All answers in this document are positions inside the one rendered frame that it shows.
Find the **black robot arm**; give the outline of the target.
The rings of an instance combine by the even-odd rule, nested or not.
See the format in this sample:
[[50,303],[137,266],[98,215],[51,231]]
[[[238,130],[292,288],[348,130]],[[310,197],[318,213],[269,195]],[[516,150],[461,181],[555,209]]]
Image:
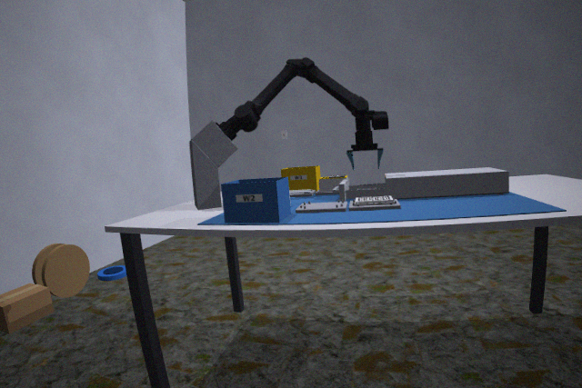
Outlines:
[[261,119],[260,115],[264,109],[296,76],[306,78],[311,84],[316,83],[343,104],[356,118],[356,129],[358,131],[362,130],[362,133],[364,133],[365,130],[371,129],[370,120],[372,121],[372,128],[374,130],[388,129],[387,112],[369,111],[368,101],[366,99],[347,90],[340,83],[322,72],[307,57],[302,59],[288,59],[284,69],[252,102],[247,101],[245,104],[238,106],[235,110],[235,115],[220,124],[222,127],[218,123],[216,125],[231,141],[236,138],[236,133],[240,129],[245,132],[254,131],[258,126],[258,121]]

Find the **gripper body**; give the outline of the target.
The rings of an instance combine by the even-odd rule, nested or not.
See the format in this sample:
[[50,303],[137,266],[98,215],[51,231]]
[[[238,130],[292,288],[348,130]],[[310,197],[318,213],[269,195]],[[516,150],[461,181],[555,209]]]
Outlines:
[[356,140],[357,144],[351,145],[353,150],[349,150],[347,152],[383,150],[383,148],[377,148],[377,144],[372,144],[371,129],[365,130],[364,133],[362,133],[362,130],[356,131]]

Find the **blue open-top tray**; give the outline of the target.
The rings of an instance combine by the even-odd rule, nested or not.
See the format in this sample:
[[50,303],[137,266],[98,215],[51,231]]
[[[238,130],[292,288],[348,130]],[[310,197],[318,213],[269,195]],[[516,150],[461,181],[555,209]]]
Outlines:
[[288,177],[221,184],[225,223],[280,223],[291,214]]

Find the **white multiwell plate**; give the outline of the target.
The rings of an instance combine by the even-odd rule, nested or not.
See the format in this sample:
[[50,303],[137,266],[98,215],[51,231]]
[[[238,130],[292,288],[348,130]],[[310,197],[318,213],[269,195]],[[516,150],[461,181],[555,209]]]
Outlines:
[[[368,199],[367,199],[368,198]],[[358,202],[359,201],[359,202]],[[377,196],[377,197],[359,197],[355,200],[355,206],[359,204],[359,206],[366,206],[366,205],[384,205],[384,204],[395,204],[392,196]]]

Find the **blue flat mat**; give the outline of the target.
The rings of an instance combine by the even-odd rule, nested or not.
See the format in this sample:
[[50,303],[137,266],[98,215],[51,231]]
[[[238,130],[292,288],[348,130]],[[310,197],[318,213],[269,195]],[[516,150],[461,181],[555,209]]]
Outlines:
[[296,208],[310,203],[338,202],[339,194],[290,197],[291,214],[280,223],[225,223],[224,213],[197,225],[300,225],[300,224],[367,224],[427,220],[475,218],[517,214],[542,214],[567,210],[514,194],[482,194],[457,197],[434,197],[398,200],[401,209],[296,214]]

